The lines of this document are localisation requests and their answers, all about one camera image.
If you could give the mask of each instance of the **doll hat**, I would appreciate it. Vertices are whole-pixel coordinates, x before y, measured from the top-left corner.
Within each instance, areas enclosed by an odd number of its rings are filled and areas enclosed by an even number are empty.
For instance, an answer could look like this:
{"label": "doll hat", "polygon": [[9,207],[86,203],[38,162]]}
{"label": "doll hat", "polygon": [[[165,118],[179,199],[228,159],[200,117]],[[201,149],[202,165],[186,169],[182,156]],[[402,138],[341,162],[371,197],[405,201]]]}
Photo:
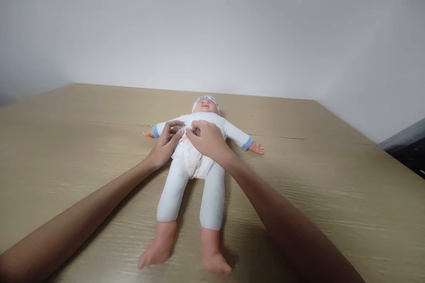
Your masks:
{"label": "doll hat", "polygon": [[218,114],[220,114],[220,107],[218,106],[216,99],[212,96],[209,96],[209,95],[200,96],[196,99],[196,101],[195,101],[195,103],[193,104],[193,107],[192,107],[192,113],[195,110],[196,104],[198,104],[198,102],[201,99],[209,99],[209,100],[213,101],[215,103],[215,105],[217,106]]}

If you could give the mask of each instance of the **blue cuff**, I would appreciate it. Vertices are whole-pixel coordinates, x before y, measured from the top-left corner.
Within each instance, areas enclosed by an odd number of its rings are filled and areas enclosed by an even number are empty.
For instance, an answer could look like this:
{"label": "blue cuff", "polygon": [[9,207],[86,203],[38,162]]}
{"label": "blue cuff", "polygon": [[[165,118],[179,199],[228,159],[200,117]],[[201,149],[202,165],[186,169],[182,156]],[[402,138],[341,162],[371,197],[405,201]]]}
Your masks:
{"label": "blue cuff", "polygon": [[156,128],[156,125],[154,127],[152,127],[152,130],[154,131],[155,138],[158,138],[159,134],[158,134],[158,128]]}
{"label": "blue cuff", "polygon": [[249,137],[249,139],[245,143],[245,145],[242,146],[242,150],[246,151],[252,145],[253,142],[254,142],[254,140],[251,137]]}

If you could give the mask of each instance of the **white leggings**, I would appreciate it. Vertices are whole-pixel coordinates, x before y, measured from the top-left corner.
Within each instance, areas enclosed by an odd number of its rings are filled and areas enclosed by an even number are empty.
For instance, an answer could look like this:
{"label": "white leggings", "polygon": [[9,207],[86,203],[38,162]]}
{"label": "white leggings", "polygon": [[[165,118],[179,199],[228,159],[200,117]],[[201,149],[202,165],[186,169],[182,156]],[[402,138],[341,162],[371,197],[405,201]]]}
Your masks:
{"label": "white leggings", "polygon": [[[177,218],[189,174],[183,158],[174,158],[165,182],[156,214],[159,222]],[[200,220],[206,229],[220,230],[224,210],[224,169],[214,163],[205,178]]]}

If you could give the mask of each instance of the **wooden table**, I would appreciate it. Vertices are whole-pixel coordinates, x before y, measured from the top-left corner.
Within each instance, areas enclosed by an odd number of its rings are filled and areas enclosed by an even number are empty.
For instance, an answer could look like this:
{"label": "wooden table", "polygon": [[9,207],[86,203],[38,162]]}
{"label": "wooden table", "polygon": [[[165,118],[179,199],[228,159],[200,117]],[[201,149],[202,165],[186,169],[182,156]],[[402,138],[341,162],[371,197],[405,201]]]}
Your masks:
{"label": "wooden table", "polygon": [[[196,92],[72,84],[0,109],[0,252],[143,159],[142,132],[190,112]],[[425,281],[425,181],[312,100],[213,94],[266,149],[233,149],[309,217],[367,282]],[[201,269],[202,180],[189,182],[172,257],[136,269],[168,167],[144,182],[51,282],[223,282]],[[296,282],[226,179],[229,282]]]}

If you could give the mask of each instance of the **white wall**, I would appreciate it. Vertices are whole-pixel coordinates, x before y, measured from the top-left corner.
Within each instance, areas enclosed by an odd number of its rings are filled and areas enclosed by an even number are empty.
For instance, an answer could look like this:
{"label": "white wall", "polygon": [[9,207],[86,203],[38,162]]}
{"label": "white wall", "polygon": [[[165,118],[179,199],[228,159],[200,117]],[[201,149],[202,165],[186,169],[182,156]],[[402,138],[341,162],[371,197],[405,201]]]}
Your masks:
{"label": "white wall", "polygon": [[339,15],[323,1],[0,0],[1,90],[83,82],[313,99],[330,70],[312,35]]}
{"label": "white wall", "polygon": [[347,3],[340,68],[317,99],[381,143],[425,117],[425,0]]}
{"label": "white wall", "polygon": [[424,1],[0,0],[0,98],[68,82],[308,98],[381,142],[425,117]]}

